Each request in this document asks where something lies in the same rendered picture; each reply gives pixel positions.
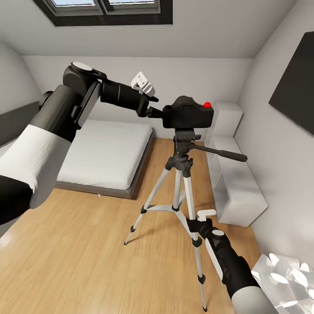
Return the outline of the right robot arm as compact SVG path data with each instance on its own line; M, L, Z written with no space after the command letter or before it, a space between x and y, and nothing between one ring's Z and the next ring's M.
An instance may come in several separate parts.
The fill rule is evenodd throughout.
M236 314L279 314L251 273L247 261L238 256L225 233L212 227L216 210L200 210L198 219L186 218L189 231L198 232L205 240L218 275L226 285Z

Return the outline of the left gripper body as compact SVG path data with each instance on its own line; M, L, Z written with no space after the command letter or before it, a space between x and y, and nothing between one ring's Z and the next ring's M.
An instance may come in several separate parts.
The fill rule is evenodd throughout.
M149 100L145 93L141 94L131 86L119 82L119 94L116 106L132 109L137 112L139 117L144 117L148 105Z

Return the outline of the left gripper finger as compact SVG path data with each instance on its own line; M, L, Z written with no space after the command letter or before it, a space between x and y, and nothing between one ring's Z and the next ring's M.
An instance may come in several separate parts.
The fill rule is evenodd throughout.
M154 97L154 96L153 97L149 97L148 95L146 95L146 97L148 98L149 102L150 101L155 101L155 102L157 101L157 98Z
M162 121L163 121L163 118L168 118L168 114L161 111L161 110L158 110L156 109L155 107L148 107L146 112L145 112L145 117L148 117L148 118L162 118Z

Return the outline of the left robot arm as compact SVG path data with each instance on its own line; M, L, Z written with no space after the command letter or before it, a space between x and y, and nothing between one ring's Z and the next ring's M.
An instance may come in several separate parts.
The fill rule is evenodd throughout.
M98 98L137 112L139 117L168 118L148 107L155 89L143 74L131 86L107 79L86 64L72 61L63 74L63 85L41 96L29 125L0 157L0 237L28 210L41 206L52 193L75 139Z

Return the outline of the camera tripod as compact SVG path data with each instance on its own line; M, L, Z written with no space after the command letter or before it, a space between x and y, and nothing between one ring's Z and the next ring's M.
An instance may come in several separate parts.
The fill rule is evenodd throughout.
M201 246L201 244L202 244L202 239L201 239L201 237L198 237L198 232L191 233L189 231L186 217L184 216L184 214L180 210L181 204L183 203L185 197L187 197L189 218L190 218L190 220L196 219L194 200L193 200L193 194L192 194L192 185L191 185L191 173L190 173L190 169L193 165L193 158L190 158L190 160L188 160L189 155L187 153L190 150L195 148L195 149L199 149L202 151L215 153L221 157L226 157L226 158L240 161L240 162L246 162L248 157L246 155L243 155L243 154L229 152L226 150L215 150L212 148L195 145L195 143L192 143L191 141L200 140L201 135L195 135L195 130L193 128L175 128L174 130L175 130L175 136L173 139L173 141L174 141L174 154L172 157L168 158L168 162L167 162L162 174L160 175L159 180L157 181L156 185L154 186L154 189L153 189L152 193L150 194L147 202L141 208L140 216L137 219L135 225L131 227L131 233L128 236L127 240L124 242L124 245L126 245L130 236L135 231L138 223L140 222L142 216L147 211L174 212L177 215L177 217L180 219L182 225L185 227L185 229L187 230L189 235L191 236L192 244L195 246L195 254L196 254L196 260L197 260L197 266L198 266L198 281L200 282L200 285L201 285L203 310L205 312L207 312L207 307L205 304L204 288L203 288L203 284L206 280L206 276L202 274L200 255L199 255L199 246ZM168 172L171 170L172 167L176 168L174 205L150 205L155 194L159 190L161 184L165 180ZM182 191L182 193L180 194L182 176L184 177L185 188Z

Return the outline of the digital camera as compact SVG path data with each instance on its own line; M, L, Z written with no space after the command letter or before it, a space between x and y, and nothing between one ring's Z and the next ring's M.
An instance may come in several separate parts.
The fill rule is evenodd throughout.
M210 102L204 105L196 103L191 97L179 96L172 105L166 105L163 112L163 127L174 128L210 128L214 109Z

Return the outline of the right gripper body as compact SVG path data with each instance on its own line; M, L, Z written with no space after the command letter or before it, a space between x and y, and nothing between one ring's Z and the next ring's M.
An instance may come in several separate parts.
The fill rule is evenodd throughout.
M201 235L201 230L203 229L203 227L210 225L212 227L212 219L211 218L207 218L206 221L198 221L197 219L195 220L189 220L188 221L188 227L189 227L189 231L191 233L194 232L198 232Z

